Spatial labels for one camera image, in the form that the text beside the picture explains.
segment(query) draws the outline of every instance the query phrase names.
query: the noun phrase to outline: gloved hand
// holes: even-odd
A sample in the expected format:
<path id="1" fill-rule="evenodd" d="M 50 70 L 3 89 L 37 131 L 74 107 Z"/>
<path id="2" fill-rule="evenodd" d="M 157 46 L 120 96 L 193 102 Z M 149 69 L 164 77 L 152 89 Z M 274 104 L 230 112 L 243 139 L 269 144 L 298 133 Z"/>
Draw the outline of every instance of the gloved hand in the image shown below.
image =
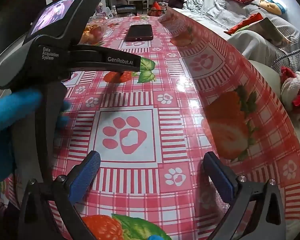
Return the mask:
<path id="1" fill-rule="evenodd" d="M 163 240 L 161 236 L 152 235 L 147 240 Z"/>
<path id="2" fill-rule="evenodd" d="M 14 162 L 9 127 L 19 119 L 35 111 L 42 94 L 35 89 L 21 90 L 0 99 L 0 182 L 12 172 Z M 64 126 L 66 119 L 59 119 L 57 126 Z"/>

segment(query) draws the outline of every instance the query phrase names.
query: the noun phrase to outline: gray cord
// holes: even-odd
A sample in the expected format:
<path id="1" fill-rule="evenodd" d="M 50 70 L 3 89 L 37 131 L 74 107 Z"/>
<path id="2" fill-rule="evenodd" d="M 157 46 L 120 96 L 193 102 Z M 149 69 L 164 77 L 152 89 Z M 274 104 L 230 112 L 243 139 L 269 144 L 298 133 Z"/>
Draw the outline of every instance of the gray cord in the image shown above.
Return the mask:
<path id="1" fill-rule="evenodd" d="M 277 58 L 277 59 L 273 62 L 273 64 L 271 65 L 270 68 L 273 68 L 274 64 L 278 63 L 280 60 L 282 60 L 282 59 L 284 59 L 284 58 L 287 58 L 287 57 L 290 57 L 290 56 L 293 56 L 293 55 L 296 55 L 296 54 L 299 54 L 299 53 L 300 53 L 300 49 L 297 49 L 297 50 L 295 50 L 295 51 L 293 51 L 293 52 L 291 52 L 291 53 L 288 53 L 287 55 L 283 55 L 282 57 Z"/>

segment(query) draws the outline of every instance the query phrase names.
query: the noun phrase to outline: plush toy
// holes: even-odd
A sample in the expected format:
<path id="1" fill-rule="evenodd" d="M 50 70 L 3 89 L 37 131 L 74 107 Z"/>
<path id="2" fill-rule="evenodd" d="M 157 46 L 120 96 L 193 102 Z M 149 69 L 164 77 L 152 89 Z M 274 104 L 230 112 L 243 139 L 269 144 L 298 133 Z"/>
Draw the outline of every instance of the plush toy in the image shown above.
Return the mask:
<path id="1" fill-rule="evenodd" d="M 282 15 L 286 12 L 285 8 L 280 3 L 274 2 L 273 0 L 260 0 L 259 6 L 276 15 Z"/>

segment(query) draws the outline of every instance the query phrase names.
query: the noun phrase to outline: smartphone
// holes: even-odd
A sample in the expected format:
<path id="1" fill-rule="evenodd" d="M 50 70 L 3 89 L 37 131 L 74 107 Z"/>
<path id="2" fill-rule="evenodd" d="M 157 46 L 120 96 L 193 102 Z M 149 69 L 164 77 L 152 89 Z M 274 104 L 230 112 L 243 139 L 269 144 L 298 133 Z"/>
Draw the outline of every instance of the smartphone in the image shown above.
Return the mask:
<path id="1" fill-rule="evenodd" d="M 151 24 L 140 24 L 130 26 L 125 41 L 151 41 L 153 32 Z"/>

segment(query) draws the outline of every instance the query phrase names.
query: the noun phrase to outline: screw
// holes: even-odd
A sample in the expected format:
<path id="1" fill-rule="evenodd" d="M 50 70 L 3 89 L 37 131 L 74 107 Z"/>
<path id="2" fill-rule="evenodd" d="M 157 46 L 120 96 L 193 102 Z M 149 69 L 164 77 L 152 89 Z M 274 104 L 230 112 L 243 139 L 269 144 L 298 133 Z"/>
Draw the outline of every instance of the screw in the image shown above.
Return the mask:
<path id="1" fill-rule="evenodd" d="M 57 181 L 59 181 L 59 182 L 63 182 L 65 180 L 66 180 L 66 176 L 65 175 L 60 175 L 60 176 L 57 177 Z"/>
<path id="2" fill-rule="evenodd" d="M 35 179 L 31 179 L 31 180 L 29 180 L 28 184 L 29 184 L 29 185 L 33 185 L 35 182 L 36 182 Z"/>
<path id="3" fill-rule="evenodd" d="M 237 180 L 240 181 L 240 182 L 246 182 L 247 178 L 243 175 L 240 175 L 240 176 L 237 177 Z"/>
<path id="4" fill-rule="evenodd" d="M 276 184 L 275 180 L 274 179 L 269 179 L 269 183 L 274 186 Z"/>

